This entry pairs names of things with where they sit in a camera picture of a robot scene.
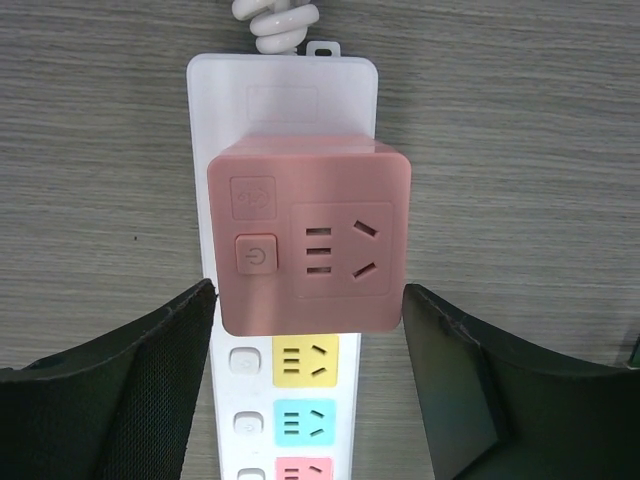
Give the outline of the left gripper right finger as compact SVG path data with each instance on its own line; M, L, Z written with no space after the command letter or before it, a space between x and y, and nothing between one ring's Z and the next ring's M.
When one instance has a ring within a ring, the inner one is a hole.
M438 479L635 479L639 356L603 365L524 340L418 284L408 351Z

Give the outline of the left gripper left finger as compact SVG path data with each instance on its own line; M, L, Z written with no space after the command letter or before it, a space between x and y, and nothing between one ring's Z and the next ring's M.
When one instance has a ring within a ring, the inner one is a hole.
M2 369L2 478L180 478L215 307L204 279L91 341Z

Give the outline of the white power strip coloured sockets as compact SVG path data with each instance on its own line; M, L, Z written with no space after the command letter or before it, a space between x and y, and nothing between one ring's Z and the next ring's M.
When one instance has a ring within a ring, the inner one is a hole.
M211 161L251 137L375 132L378 72L313 41L295 55L206 53L188 64L187 93L202 271L222 264L253 279L289 260L284 231L252 230L246 247L214 246ZM348 479L361 338L358 334L234 336L221 315L209 344L220 475L224 479Z

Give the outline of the pink cube plug adapter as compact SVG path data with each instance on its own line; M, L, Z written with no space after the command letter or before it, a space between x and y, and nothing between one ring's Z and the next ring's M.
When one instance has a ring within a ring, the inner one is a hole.
M248 138L207 169L234 336L377 333L401 319L409 160L366 136Z

